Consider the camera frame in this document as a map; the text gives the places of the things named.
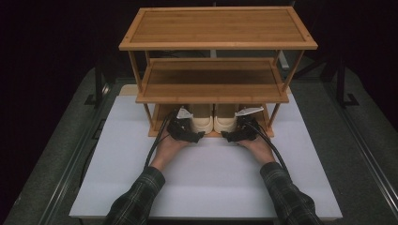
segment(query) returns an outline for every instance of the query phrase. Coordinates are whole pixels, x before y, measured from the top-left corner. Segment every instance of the bottom shelf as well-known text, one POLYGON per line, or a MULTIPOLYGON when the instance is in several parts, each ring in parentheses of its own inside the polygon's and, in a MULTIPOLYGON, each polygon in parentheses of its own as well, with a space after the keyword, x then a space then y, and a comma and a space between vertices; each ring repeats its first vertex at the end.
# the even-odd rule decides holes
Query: bottom shelf
MULTIPOLYGON (((148 136, 156 137, 161 128, 161 124, 163 123, 164 118, 173 110, 178 110, 184 106, 188 109, 188 105, 181 104, 156 104, 155 111, 152 116, 152 124, 153 126, 149 129, 148 136)), ((251 107, 260 107, 261 104, 239 104, 239 110, 243 108, 251 108, 251 107)), ((268 110, 266 104, 262 105, 264 110, 262 112, 253 113, 252 116, 257 120, 258 124, 263 127, 269 137, 274 137, 274 133, 272 127, 268 127, 267 124, 269 122, 268 110)), ((217 133, 216 131, 211 131, 209 134, 205 135, 205 137, 214 137, 221 138, 222 135, 217 133)))

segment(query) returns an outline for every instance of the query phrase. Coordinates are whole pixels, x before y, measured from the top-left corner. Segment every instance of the white tabletop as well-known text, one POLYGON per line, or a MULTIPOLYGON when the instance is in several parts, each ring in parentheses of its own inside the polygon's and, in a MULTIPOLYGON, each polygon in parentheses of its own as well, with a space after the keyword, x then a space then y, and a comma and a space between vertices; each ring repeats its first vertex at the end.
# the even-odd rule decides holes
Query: white tabletop
MULTIPOLYGON (((320 218, 342 214, 292 94, 273 124, 272 142, 298 188, 311 196, 320 218)), ((154 138, 144 107, 119 96, 108 116, 83 185, 71 208, 77 218, 104 217, 144 168, 154 138)), ((276 218, 259 173, 245 148, 222 138, 204 138, 166 168, 166 184, 155 199, 154 218, 276 218)))

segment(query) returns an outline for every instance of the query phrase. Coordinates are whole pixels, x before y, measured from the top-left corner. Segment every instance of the dark background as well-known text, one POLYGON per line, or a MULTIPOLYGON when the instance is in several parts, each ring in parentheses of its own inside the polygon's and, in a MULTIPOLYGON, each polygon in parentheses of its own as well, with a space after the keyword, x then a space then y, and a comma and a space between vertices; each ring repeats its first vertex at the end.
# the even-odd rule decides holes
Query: dark background
MULTIPOLYGON (((131 76, 118 44, 139 7, 211 6, 214 1, 1 1, 0 222, 49 141, 79 83, 101 62, 105 79, 131 76)), ((287 5, 223 0, 217 6, 287 5)), ((345 64, 398 128, 396 1, 298 0, 296 11, 319 48, 340 50, 345 64)))

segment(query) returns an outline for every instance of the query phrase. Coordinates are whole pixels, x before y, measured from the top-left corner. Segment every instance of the plaid sleeve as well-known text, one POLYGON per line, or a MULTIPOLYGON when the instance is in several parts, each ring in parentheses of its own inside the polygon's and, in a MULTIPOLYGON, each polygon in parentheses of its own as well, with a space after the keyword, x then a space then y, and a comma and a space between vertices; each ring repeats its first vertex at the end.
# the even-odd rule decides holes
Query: plaid sleeve
POLYGON ((103 224, 146 224, 152 203, 164 183, 159 170, 145 168, 130 190, 112 204, 103 224))
POLYGON ((279 163, 267 163, 260 173, 281 224, 323 224, 313 199, 299 191, 279 163))

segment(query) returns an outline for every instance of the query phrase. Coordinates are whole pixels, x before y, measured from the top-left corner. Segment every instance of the cream slipper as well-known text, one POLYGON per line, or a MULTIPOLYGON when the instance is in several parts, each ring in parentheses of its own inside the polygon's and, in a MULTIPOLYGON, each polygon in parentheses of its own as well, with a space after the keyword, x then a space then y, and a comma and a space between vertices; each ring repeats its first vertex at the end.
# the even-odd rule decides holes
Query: cream slipper
POLYGON ((205 134, 208 134, 213 130, 212 104, 192 104, 190 105, 190 113, 193 114, 191 119, 192 132, 204 131, 205 134))
POLYGON ((214 116, 214 130, 217 133, 222 131, 233 132, 237 128, 237 104, 216 104, 214 116))

